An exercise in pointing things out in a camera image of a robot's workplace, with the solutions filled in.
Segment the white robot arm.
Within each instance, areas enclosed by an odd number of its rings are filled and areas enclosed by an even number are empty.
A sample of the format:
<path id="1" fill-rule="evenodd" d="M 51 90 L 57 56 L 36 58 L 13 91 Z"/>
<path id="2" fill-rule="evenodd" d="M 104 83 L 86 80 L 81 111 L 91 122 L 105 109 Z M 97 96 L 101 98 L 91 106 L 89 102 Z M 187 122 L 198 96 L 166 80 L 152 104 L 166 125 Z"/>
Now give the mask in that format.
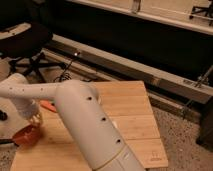
<path id="1" fill-rule="evenodd" d="M 33 116 L 31 99 L 53 100 L 64 126 L 75 140 L 92 171 L 145 171 L 118 129 L 98 102 L 98 91 L 90 83 L 29 84 L 15 73 L 0 82 L 0 97 L 15 101 L 22 116 Z"/>

